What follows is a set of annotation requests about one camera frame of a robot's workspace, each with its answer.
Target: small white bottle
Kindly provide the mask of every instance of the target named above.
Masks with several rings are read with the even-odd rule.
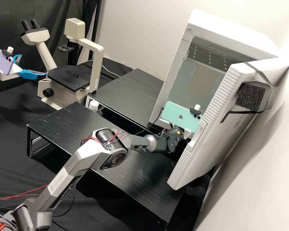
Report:
[[[96,100],[91,100],[89,103],[89,109],[93,112],[96,112],[100,116],[103,116],[103,113],[99,110],[99,103]]]

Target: microscope arm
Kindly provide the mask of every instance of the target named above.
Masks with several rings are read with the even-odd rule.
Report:
[[[77,43],[81,46],[88,48],[94,53],[90,85],[87,87],[87,89],[91,93],[94,92],[99,85],[104,48],[101,45],[98,45],[97,43],[94,43],[86,38],[78,39]]]

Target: white bottle cap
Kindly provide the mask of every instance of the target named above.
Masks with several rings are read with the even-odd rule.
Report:
[[[199,104],[196,104],[195,107],[194,107],[194,109],[199,111],[199,110],[200,110],[200,105],[199,105]]]
[[[89,103],[89,109],[91,109],[92,111],[97,111],[97,109],[99,109],[99,103],[96,100],[91,100]]]
[[[13,47],[8,47],[8,48],[7,48],[7,51],[8,51],[9,53],[13,53],[13,50],[14,50]]]

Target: black fabric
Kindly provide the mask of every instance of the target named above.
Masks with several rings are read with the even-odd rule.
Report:
[[[86,0],[0,0],[0,49],[14,48],[13,54],[22,54],[20,67],[45,72],[45,66],[35,46],[26,45],[20,34],[24,32],[22,20],[35,18],[41,27],[49,30],[45,42],[57,66],[66,64],[67,53],[59,52],[57,46],[66,44],[63,34],[66,18],[83,19],[86,33],[91,23],[96,1]],[[28,82],[16,78],[0,83],[0,92]]]

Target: cable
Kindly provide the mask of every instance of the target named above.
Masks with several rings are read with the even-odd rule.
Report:
[[[0,210],[14,210],[12,208],[7,208],[7,207],[0,207]]]
[[[66,210],[64,213],[62,213],[60,215],[52,215],[52,217],[62,217],[72,209],[74,201],[75,201],[75,191],[76,191],[76,186],[74,186],[73,200],[72,200],[72,203],[71,203],[70,207],[68,208],[68,210]]]
[[[0,223],[4,224],[5,227],[9,228],[10,230],[15,231],[15,229],[14,229],[13,227],[11,227],[11,226],[9,225],[9,223],[7,223],[7,222],[5,222],[5,221],[0,221]]]
[[[184,138],[179,138],[179,140],[178,140],[178,141],[180,141],[180,140],[184,140],[184,141],[185,141],[185,143],[186,143],[186,144],[188,144],[188,142],[187,142],[187,140],[186,140],[186,139],[184,139]]]
[[[112,143],[114,143],[114,142],[117,142],[118,140],[120,140],[120,139],[121,139],[123,136],[125,136],[125,135],[130,135],[130,133],[125,133],[125,134],[123,134],[122,136],[118,137],[116,140],[110,142],[109,144],[112,144]]]
[[[113,73],[113,72],[111,72],[110,70],[108,70],[106,67],[104,67],[104,65],[102,65],[102,67],[107,71],[107,72],[109,72],[110,74],[113,74],[113,75],[115,75],[115,76],[117,76],[117,77],[121,77],[120,75],[117,75],[116,73]]]
[[[57,222],[55,222],[54,220],[52,220],[52,223],[54,223],[55,225],[57,225],[58,227],[60,227],[61,229],[65,230],[65,231],[70,231],[67,228],[64,228],[63,226],[59,225]]]
[[[35,188],[35,189],[31,189],[29,191],[26,191],[26,192],[23,192],[23,193],[20,193],[20,194],[17,194],[17,195],[14,195],[14,196],[8,196],[8,197],[1,197],[0,200],[4,200],[4,199],[10,199],[10,198],[14,198],[14,197],[18,197],[18,196],[21,196],[21,195],[24,195],[24,194],[27,194],[27,193],[30,193],[30,192],[33,192],[33,191],[36,191],[38,189],[41,189],[41,188],[45,188],[47,187],[48,185],[43,185],[41,187],[38,187],[38,188]]]
[[[9,221],[8,219],[6,219],[4,216],[2,216],[0,214],[0,218],[2,218],[3,220],[7,221],[8,223],[10,223],[14,228],[17,228],[17,225],[13,224],[11,221]]]
[[[113,137],[111,137],[107,142],[112,141],[112,139],[115,138],[115,137],[118,135],[119,132],[120,132],[120,130],[118,130],[118,131],[113,135]]]
[[[145,129],[141,130],[140,132],[137,132],[137,133],[134,134],[134,135],[138,135],[139,133],[144,132],[145,130],[147,130],[148,128],[150,128],[153,124],[155,124],[155,122],[158,120],[158,118],[160,117],[160,115],[161,115],[161,113],[162,113],[163,110],[164,110],[164,108],[162,107],[161,110],[160,110],[160,113],[158,114],[158,116],[157,116],[157,118],[156,118],[156,120],[155,120],[152,124],[150,124],[150,125],[147,126]]]
[[[229,112],[226,113],[224,118],[221,120],[220,124],[225,121],[225,119],[227,118],[227,116],[229,114],[259,114],[259,113],[262,113],[262,112],[264,112],[264,111],[261,111],[261,112],[256,112],[256,111],[229,111]]]

